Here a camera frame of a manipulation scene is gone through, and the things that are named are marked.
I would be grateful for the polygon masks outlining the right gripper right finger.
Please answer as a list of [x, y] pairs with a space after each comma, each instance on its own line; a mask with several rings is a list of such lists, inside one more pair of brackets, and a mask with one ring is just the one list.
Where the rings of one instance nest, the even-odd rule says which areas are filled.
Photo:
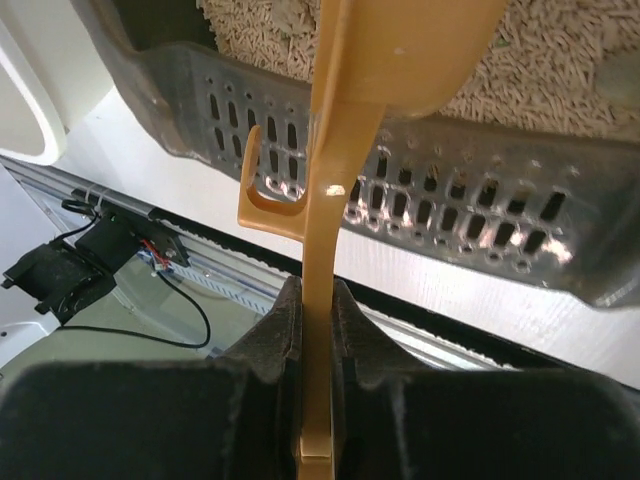
[[332, 374], [340, 479], [635, 479], [639, 414], [575, 368], [434, 369], [334, 284]]

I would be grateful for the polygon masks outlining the grey litter box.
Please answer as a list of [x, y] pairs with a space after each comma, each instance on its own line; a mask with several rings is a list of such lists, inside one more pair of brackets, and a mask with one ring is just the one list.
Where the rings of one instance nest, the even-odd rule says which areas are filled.
[[[168, 153], [241, 176], [261, 129], [254, 183], [304, 191], [310, 89], [212, 46], [183, 1], [77, 1], [127, 106]], [[431, 116], [386, 120], [346, 205], [355, 233], [599, 308], [639, 303], [639, 149]]]

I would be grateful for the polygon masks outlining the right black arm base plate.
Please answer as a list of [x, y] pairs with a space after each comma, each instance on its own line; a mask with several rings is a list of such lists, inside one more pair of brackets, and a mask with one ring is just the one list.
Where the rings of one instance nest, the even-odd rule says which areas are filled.
[[132, 256], [147, 249], [164, 265], [189, 266], [189, 256], [179, 234], [143, 214], [103, 200], [98, 194], [74, 189], [72, 197], [93, 207], [98, 220], [74, 246], [92, 261], [114, 273]]

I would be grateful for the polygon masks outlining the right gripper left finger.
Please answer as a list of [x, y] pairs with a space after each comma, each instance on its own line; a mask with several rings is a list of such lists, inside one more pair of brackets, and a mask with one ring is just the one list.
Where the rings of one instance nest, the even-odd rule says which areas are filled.
[[1, 398], [5, 479], [292, 479], [301, 283], [221, 356], [50, 363]]

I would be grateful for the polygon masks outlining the yellow litter scoop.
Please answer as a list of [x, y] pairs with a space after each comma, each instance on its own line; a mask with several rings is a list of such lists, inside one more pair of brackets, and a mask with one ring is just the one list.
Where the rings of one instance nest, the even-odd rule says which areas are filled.
[[321, 5], [303, 196], [281, 203], [254, 184], [261, 133], [245, 148], [237, 218], [296, 241], [302, 261], [302, 418], [298, 477], [330, 479], [330, 311], [345, 205], [382, 120], [447, 104], [481, 60], [502, 1], [325, 1]]

